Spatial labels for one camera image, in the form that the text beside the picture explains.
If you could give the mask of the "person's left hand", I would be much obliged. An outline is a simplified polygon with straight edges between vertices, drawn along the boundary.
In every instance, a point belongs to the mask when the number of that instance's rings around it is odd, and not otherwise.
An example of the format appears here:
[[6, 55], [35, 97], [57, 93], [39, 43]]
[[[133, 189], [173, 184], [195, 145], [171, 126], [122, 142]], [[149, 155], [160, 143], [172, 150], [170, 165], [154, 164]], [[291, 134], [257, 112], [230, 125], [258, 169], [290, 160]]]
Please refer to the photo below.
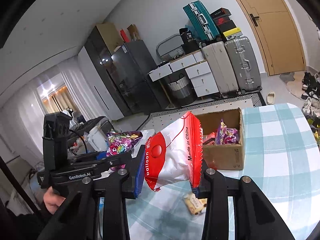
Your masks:
[[43, 202], [46, 209], [53, 215], [60, 205], [65, 201], [65, 197], [56, 194], [52, 187], [49, 187], [43, 195]]

